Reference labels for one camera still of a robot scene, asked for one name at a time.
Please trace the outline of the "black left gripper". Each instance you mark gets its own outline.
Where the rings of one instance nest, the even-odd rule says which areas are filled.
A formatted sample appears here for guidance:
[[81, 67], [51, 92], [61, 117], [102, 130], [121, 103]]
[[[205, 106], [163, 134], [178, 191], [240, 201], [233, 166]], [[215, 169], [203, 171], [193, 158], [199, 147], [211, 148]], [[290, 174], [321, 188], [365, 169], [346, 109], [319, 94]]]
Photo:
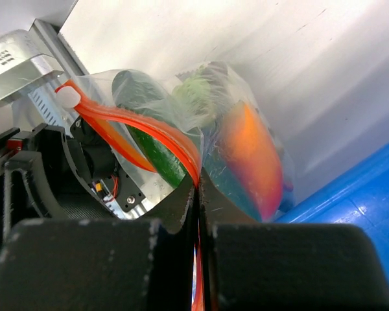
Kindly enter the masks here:
[[144, 214], [145, 196], [108, 144], [81, 118], [72, 131], [41, 123], [0, 134], [6, 227], [27, 218], [133, 220]]

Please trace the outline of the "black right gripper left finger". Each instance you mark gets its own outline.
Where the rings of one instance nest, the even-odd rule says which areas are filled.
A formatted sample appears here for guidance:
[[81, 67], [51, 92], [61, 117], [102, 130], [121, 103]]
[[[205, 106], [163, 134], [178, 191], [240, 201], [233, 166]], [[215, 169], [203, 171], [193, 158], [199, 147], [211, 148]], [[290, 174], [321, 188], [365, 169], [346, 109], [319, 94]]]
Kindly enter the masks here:
[[25, 220], [0, 252], [0, 310], [190, 310], [195, 187], [136, 220]]

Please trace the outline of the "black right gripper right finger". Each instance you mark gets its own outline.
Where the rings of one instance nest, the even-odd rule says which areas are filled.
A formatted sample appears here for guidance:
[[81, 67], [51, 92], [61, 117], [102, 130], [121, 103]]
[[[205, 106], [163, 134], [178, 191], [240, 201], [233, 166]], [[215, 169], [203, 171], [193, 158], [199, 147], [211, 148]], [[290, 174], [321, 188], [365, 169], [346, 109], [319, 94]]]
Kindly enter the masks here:
[[389, 282], [351, 224], [262, 224], [206, 172], [198, 186], [205, 310], [389, 310]]

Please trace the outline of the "dark green cucumber toy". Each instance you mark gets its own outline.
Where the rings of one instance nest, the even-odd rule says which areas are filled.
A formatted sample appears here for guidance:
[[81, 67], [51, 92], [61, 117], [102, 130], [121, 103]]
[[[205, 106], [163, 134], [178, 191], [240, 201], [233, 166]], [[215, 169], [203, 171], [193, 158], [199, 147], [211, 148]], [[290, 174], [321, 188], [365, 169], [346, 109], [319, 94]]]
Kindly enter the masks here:
[[127, 126], [134, 142], [160, 177], [176, 188], [187, 171], [167, 146], [158, 140], [159, 128], [152, 124], [155, 119], [166, 122], [161, 114], [169, 103], [167, 92], [147, 74], [131, 69], [115, 75], [111, 90], [115, 105], [137, 118]]

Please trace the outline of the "clear zip top bag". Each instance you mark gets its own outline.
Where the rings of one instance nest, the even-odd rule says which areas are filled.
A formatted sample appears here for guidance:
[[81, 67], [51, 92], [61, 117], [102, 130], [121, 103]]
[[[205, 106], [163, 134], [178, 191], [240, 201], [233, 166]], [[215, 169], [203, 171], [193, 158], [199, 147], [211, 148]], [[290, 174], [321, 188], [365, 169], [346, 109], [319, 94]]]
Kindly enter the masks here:
[[[253, 206], [246, 191], [241, 186], [235, 174], [230, 170], [219, 149], [220, 129], [222, 120], [229, 111], [205, 128], [195, 127], [188, 112], [173, 96], [172, 90], [180, 84], [175, 76], [165, 85], [158, 84], [167, 92], [169, 103], [165, 106], [162, 116], [166, 122], [152, 123], [159, 128], [159, 138], [167, 148], [179, 159], [185, 167], [198, 191], [200, 175], [206, 172], [214, 186], [244, 214], [256, 222], [271, 222], [285, 214], [294, 206], [294, 170], [288, 153], [276, 137], [257, 106], [255, 98], [247, 85], [228, 65], [228, 91], [233, 99], [229, 111], [239, 102], [252, 106], [264, 122], [283, 168], [283, 197], [275, 214], [269, 220], [262, 220], [259, 212]], [[76, 111], [90, 126], [121, 156], [136, 167], [156, 173], [156, 169], [148, 162], [134, 142], [127, 126], [137, 118], [130, 111], [120, 109], [115, 105], [112, 95], [112, 81], [119, 71], [106, 71], [97, 75], [81, 76], [68, 80], [56, 89], [56, 97], [62, 107]], [[202, 273], [202, 258], [200, 254], [200, 230], [196, 250], [197, 276]], [[197, 280], [197, 289], [193, 308], [205, 310], [203, 304], [203, 283]]]

